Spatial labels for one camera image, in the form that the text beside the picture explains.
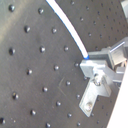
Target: screw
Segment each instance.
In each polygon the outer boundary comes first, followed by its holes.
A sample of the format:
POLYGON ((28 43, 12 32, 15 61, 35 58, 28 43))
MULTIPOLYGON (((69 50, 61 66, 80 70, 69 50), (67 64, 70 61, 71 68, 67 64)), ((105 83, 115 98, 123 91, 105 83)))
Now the screw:
POLYGON ((108 112, 106 113, 106 116, 108 116, 108 112))
POLYGON ((76 98, 79 100, 80 99, 80 95, 76 95, 76 98))
POLYGON ((15 6, 14 5, 9 5, 9 11, 14 12, 14 10, 15 10, 15 6))
POLYGON ((12 98, 13 98, 14 100, 17 100, 17 99, 19 98, 19 96, 18 96, 18 94, 17 94, 16 92, 14 92, 14 93, 12 94, 12 98))
POLYGON ((92 103, 91 103, 91 102, 89 102, 89 103, 87 103, 87 104, 85 105, 85 110, 86 110, 87 112, 90 112, 90 111, 92 110, 92 103))
POLYGON ((50 123, 46 123, 46 127, 50 128, 51 127, 50 123))
POLYGON ((54 70, 55 71, 59 70, 59 66, 55 65, 54 70))
POLYGON ((3 117, 0 118, 0 124, 5 124, 5 119, 3 117))
POLYGON ((92 36, 92 34, 89 32, 89 33, 88 33, 88 36, 89 36, 89 37, 91 37, 91 36, 92 36))
POLYGON ((84 76, 84 80, 87 80, 87 77, 86 76, 84 76))
POLYGON ((48 91, 48 88, 44 87, 43 92, 47 92, 47 91, 48 91))
POLYGON ((94 117, 94 113, 91 114, 91 117, 94 117))
POLYGON ((29 33, 29 32, 30 32, 30 27, 26 25, 26 26, 24 27, 24 31, 25 31, 26 33, 29 33))
POLYGON ((57 101, 56 106, 61 106, 61 102, 57 101))
POLYGON ((86 10, 87 10, 87 11, 89 10, 89 7, 88 7, 88 6, 86 6, 86 10))
POLYGON ((80 123, 80 122, 78 122, 78 123, 77 123, 77 126, 79 127, 80 125, 81 125, 81 123, 80 123))
POLYGON ((30 111, 30 114, 31 114, 32 116, 35 116, 35 115, 36 115, 36 111, 35 111, 35 110, 31 110, 31 111, 30 111))
POLYGON ((93 21, 93 24, 96 25, 96 21, 93 21))
POLYGON ((32 70, 31 69, 28 69, 27 70, 27 75, 31 75, 32 74, 32 70))
POLYGON ((52 33, 55 34, 57 32, 57 29, 56 28, 53 28, 52 29, 52 33))
POLYGON ((75 63, 75 67, 78 67, 79 66, 79 64, 78 63, 75 63))
POLYGON ((102 35, 100 34, 100 38, 102 38, 102 35))
POLYGON ((102 109, 104 109, 104 105, 102 105, 102 109))
POLYGON ((75 4, 75 2, 74 1, 71 1, 71 5, 74 5, 75 4))
POLYGON ((100 15, 100 12, 99 11, 97 13, 98 13, 98 15, 100 15))
POLYGON ((84 21, 84 18, 83 18, 83 17, 80 17, 80 21, 81 21, 81 22, 84 21))
POLYGON ((64 47, 64 51, 65 52, 68 51, 68 47, 67 46, 64 47))
POLYGON ((95 47, 95 50, 98 51, 98 47, 97 46, 95 47))
POLYGON ((45 48, 43 46, 40 47, 40 52, 44 53, 45 52, 45 48))
POLYGON ((100 123, 100 121, 98 120, 98 121, 97 121, 97 124, 99 124, 99 123, 100 123))
POLYGON ((67 86, 69 86, 70 84, 71 84, 70 81, 67 81, 67 82, 66 82, 66 85, 67 85, 67 86))
POLYGON ((16 52, 16 50, 15 50, 14 48, 10 48, 10 49, 9 49, 9 54, 10 54, 10 55, 14 55, 15 52, 16 52))
POLYGON ((71 113, 68 113, 68 118, 72 117, 72 114, 71 113))
POLYGON ((42 8, 38 9, 38 13, 41 15, 44 12, 44 10, 42 8))

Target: metal bracket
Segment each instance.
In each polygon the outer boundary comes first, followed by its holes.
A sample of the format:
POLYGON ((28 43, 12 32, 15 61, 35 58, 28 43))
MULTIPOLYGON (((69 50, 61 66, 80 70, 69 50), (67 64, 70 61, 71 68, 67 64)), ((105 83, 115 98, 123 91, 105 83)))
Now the metal bracket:
POLYGON ((111 89, 108 86, 106 79, 106 76, 96 76, 94 79, 89 80, 88 86, 79 104, 82 111, 88 117, 92 113, 98 95, 105 97, 109 97, 111 95, 111 89))
POLYGON ((115 66, 128 58, 128 37, 119 41, 111 48, 90 52, 90 60, 83 60, 80 64, 83 74, 90 78, 87 88, 80 101, 79 107, 90 117, 98 95, 110 97, 111 90, 118 94, 124 68, 115 66))

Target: metal plate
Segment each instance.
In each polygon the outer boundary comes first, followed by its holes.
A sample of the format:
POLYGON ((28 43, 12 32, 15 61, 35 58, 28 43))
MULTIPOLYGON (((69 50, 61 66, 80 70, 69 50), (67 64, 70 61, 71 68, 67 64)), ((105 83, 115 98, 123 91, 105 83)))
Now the metal plate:
MULTIPOLYGON (((128 26, 117 0, 74 0, 74 4, 70 0, 56 1, 88 51, 112 46, 127 35, 128 26)), ((0 127, 42 128, 50 123, 52 128, 75 128, 78 122, 81 128, 106 127, 116 96, 112 93, 111 98, 99 97, 94 116, 86 117, 79 108, 81 97, 77 99, 77 95, 83 95, 88 80, 74 66, 81 60, 74 40, 45 0, 1 0, 0 117, 5 124, 0 127), (11 4, 15 6, 14 12, 8 9, 11 4), (30 27, 29 33, 24 31, 26 25, 30 27), (41 46, 45 47, 44 53, 40 52, 41 46), (15 49, 14 55, 9 54, 10 48, 15 49), (27 75, 27 69, 32 70, 31 75, 27 75), (18 94, 17 100, 12 98, 13 92, 18 94), (30 114, 32 109, 36 111, 34 116, 30 114)))

